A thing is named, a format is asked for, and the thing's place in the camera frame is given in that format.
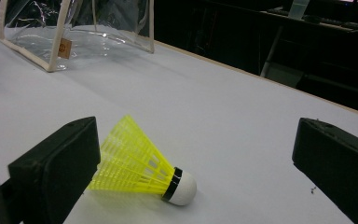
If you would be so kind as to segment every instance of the white tabletop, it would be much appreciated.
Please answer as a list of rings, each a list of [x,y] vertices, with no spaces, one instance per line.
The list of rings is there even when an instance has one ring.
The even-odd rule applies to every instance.
[[[300,118],[358,136],[358,114],[302,92],[156,45],[46,73],[0,43],[0,183],[7,165],[67,122],[95,116],[100,143],[131,114],[198,182],[194,202],[86,190],[65,223],[351,221],[292,162]]]

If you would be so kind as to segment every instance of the white rounded shuttlecock tip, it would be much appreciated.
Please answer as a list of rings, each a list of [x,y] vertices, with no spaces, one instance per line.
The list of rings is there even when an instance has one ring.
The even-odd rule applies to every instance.
[[[197,192],[197,183],[191,174],[175,168],[167,192],[162,196],[165,201],[176,205],[187,205],[193,201]]]

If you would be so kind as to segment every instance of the white table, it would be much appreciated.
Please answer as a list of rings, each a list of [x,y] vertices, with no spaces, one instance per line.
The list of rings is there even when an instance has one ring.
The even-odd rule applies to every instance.
[[[95,116],[100,143],[131,114],[175,166],[198,181],[192,204],[85,192],[65,223],[351,221],[292,162],[300,118],[358,136],[358,113],[253,75],[156,45],[46,73],[0,43],[0,183],[7,165],[67,122]]]

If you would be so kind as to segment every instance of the orange label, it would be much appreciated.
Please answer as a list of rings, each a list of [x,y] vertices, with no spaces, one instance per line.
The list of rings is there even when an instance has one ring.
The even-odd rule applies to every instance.
[[[72,41],[61,38],[60,47],[58,49],[58,56],[64,59],[69,59],[71,55]]]

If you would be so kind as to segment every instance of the badminton birdie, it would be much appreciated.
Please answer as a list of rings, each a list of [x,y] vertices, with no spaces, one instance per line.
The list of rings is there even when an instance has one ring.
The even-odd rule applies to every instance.
[[[177,205],[190,203],[195,179],[172,167],[130,115],[125,116],[101,146],[101,163],[89,189],[155,193]]]

